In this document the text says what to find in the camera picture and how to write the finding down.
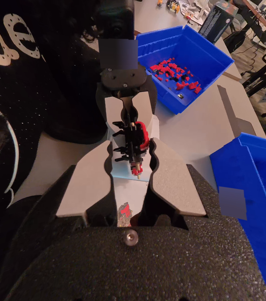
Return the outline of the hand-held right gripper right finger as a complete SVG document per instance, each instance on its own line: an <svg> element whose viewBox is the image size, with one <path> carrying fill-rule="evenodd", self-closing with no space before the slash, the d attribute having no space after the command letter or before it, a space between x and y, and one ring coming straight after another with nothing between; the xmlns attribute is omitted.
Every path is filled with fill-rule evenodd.
<svg viewBox="0 0 266 301"><path fill-rule="evenodd" d="M205 216L206 210L182 156L157 137L150 140L150 188L172 208L187 216Z"/></svg>

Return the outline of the white instruction booklet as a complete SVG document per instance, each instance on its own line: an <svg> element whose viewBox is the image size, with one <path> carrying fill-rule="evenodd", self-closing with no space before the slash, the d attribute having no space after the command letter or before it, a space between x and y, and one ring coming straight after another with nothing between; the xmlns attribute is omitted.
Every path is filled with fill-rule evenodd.
<svg viewBox="0 0 266 301"><path fill-rule="evenodd" d="M121 157L119 152L113 152L112 177L114 181L117 205L117 226L130 227L131 218L142 210L143 201L148 187L150 174L150 153L142 155L142 173L140 179L132 175L128 161L115 162Z"/></svg>

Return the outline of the person's right hand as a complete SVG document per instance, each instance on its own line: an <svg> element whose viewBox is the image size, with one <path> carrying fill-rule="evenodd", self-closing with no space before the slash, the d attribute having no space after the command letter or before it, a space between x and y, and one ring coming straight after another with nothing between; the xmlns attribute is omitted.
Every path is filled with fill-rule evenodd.
<svg viewBox="0 0 266 301"><path fill-rule="evenodd" d="M143 227L146 224L146 215L142 212L137 213L130 219L131 227Z"/></svg>

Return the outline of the yellow black lego vehicle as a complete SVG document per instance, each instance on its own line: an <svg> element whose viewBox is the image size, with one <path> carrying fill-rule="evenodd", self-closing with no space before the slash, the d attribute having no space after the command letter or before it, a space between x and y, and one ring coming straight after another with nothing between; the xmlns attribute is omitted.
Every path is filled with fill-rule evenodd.
<svg viewBox="0 0 266 301"><path fill-rule="evenodd" d="M166 8L169 11L177 14L180 11L180 4L176 0L167 0L167 2L166 2Z"/></svg>

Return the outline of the black red lego car model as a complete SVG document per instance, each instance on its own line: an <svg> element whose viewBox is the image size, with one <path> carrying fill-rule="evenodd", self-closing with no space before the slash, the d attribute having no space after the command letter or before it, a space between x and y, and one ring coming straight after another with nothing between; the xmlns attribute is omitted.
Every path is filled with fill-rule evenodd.
<svg viewBox="0 0 266 301"><path fill-rule="evenodd" d="M116 121L112 123L120 130L112 136L122 135L125 138L125 145L115 148L114 152L119 152L121 157L114 159L115 162L127 162L130 167L131 174L141 179L143 172L143 157L149 149L150 138L146 129L146 125L141 121L125 123Z"/></svg>

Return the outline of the black lego set box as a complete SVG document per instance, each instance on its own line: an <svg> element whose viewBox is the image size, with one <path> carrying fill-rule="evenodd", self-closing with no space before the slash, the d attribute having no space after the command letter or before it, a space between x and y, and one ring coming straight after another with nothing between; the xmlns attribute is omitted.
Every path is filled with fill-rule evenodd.
<svg viewBox="0 0 266 301"><path fill-rule="evenodd" d="M229 1L216 2L202 26L199 34L210 43L215 44L236 17L238 8Z"/></svg>

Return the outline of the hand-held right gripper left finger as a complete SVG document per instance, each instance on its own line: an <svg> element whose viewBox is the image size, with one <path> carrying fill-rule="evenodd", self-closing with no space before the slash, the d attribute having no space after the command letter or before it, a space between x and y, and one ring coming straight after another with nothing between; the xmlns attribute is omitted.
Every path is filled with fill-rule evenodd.
<svg viewBox="0 0 266 301"><path fill-rule="evenodd" d="M57 210L57 217L97 215L115 218L112 171L112 142L104 141L76 165Z"/></svg>

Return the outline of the pile of red lego pieces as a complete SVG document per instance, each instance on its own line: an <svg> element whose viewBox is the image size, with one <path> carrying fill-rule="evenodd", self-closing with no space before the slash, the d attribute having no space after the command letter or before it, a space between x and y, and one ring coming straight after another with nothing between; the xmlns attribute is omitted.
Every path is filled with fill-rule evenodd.
<svg viewBox="0 0 266 301"><path fill-rule="evenodd" d="M184 65L178 65L175 58L163 60L149 67L148 71L167 89L175 93L179 98L184 98L184 93L191 91L198 95L202 86L196 80L190 69Z"/></svg>

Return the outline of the blue plastic bin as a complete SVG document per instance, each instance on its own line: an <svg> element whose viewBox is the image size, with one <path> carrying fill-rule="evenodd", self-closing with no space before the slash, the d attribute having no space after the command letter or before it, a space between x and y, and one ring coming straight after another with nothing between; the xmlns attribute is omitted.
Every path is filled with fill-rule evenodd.
<svg viewBox="0 0 266 301"><path fill-rule="evenodd" d="M176 115L182 113L233 64L232 58L188 25L141 33L136 40L138 62L152 76L158 100ZM175 58L178 65L190 69L202 86L198 95L188 91L181 99L148 71L150 66L169 58Z"/></svg>
<svg viewBox="0 0 266 301"><path fill-rule="evenodd" d="M239 220L266 284L266 139L241 133L210 161L221 214Z"/></svg>

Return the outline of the person's black printed sweater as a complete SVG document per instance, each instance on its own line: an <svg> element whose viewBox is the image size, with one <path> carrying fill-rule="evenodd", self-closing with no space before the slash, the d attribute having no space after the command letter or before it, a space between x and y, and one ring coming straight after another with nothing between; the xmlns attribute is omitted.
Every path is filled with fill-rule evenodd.
<svg viewBox="0 0 266 301"><path fill-rule="evenodd" d="M95 93L100 1L0 1L0 212L29 175L42 132L93 144L107 127Z"/></svg>

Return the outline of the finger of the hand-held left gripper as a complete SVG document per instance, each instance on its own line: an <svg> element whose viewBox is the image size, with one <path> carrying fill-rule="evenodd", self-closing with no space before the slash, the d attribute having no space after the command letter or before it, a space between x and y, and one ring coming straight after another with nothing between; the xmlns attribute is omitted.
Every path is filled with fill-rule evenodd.
<svg viewBox="0 0 266 301"><path fill-rule="evenodd" d="M132 98L132 105L137 111L137 121L144 123L146 129L153 128L153 113L148 92L139 92Z"/></svg>
<svg viewBox="0 0 266 301"><path fill-rule="evenodd" d="M124 121L125 107L123 100L110 96L105 98L106 125L109 129L119 129L113 122Z"/></svg>

